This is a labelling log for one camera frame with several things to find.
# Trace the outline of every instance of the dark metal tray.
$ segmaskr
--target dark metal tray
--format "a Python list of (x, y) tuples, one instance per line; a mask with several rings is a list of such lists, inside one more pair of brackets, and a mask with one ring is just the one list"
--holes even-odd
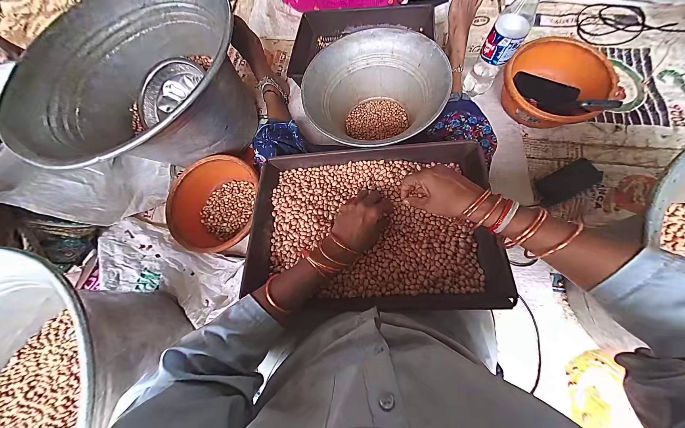
[(310, 61), (322, 49), (319, 37), (331, 43), (346, 34), (372, 27), (398, 26), (419, 31), (434, 40), (434, 7), (430, 3), (384, 8), (312, 11), (300, 19), (287, 76), (300, 85)]
[[(405, 160), (413, 162), (455, 162), (463, 174), (488, 188), (488, 173), (480, 146), (474, 141), (428, 142), (412, 145), (392, 145), (378, 149), (355, 149), (280, 156), (263, 165), (258, 197), (253, 211), (253, 227), (247, 247), (240, 297), (261, 287), (271, 271), (271, 234), (274, 218), (272, 190), (279, 184), (279, 172), (295, 168), (345, 164), (348, 161)], [(417, 296), (382, 296), (358, 298), (312, 298), (308, 305), (339, 311), (362, 311), (373, 306), (381, 310), (404, 309), (506, 309), (517, 304), (517, 286), (511, 276), (509, 259), (496, 237), (484, 228), (475, 232), (478, 259), (485, 270), (486, 291), (479, 294), (420, 294)]]

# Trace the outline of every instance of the bottle label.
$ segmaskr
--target bottle label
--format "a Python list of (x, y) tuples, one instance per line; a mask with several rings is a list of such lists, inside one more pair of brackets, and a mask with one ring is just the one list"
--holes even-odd
[(509, 62), (511, 56), (517, 52), (517, 49), (522, 45), (524, 40), (524, 37), (519, 39), (504, 37), (496, 31), (496, 27), (493, 27), (493, 29), (490, 30), (490, 34), (488, 34), (485, 43), (482, 44), (480, 56), (486, 63), (504, 65)]

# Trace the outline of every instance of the pink garment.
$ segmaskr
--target pink garment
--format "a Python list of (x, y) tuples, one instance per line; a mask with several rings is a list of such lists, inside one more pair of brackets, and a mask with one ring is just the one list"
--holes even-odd
[(399, 5), (400, 0), (283, 0), (296, 11), (324, 11), (327, 9), (380, 8)]

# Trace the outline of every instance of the woman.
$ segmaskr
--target woman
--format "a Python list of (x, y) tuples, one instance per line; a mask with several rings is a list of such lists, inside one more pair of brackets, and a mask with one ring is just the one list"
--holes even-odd
[[(482, 222), (590, 292), (651, 347), (616, 358), (626, 367), (626, 391), (639, 418), (646, 426), (685, 427), (684, 258), (610, 241), (541, 209), (495, 204), (441, 165), (407, 176), (400, 191), (432, 214)], [(409, 196), (415, 193), (424, 196)], [(372, 308), (307, 325), (313, 331), (278, 363), (253, 404), (262, 384), (256, 368), (283, 326), (329, 280), (312, 260), (350, 264), (380, 237), (391, 208), (377, 191), (348, 200), (323, 252), (314, 249), (166, 350), (157, 372), (121, 400), (114, 426), (577, 426), (491, 374), (484, 355), (492, 353), (486, 340), (492, 325), (456, 322), (488, 311)]]
[[(411, 142), (478, 141), (488, 166), (496, 152), (496, 135), (480, 108), (461, 91), (461, 72), (470, 26), (480, 2), (453, 0), (448, 11), (448, 60), (452, 65), (452, 94), (443, 112), (432, 125)], [(239, 17), (234, 17), (232, 45), (250, 65), (266, 103), (267, 123), (258, 127), (253, 139), (255, 162), (259, 168), (268, 158), (293, 155), (311, 148), (292, 120), (287, 108), (289, 85), (266, 62), (260, 39)]]

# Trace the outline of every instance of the shirt button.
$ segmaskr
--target shirt button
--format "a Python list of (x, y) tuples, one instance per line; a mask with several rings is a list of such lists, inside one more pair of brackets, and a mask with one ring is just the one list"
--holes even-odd
[(395, 407), (395, 397), (389, 392), (380, 396), (380, 407), (382, 410), (389, 412)]

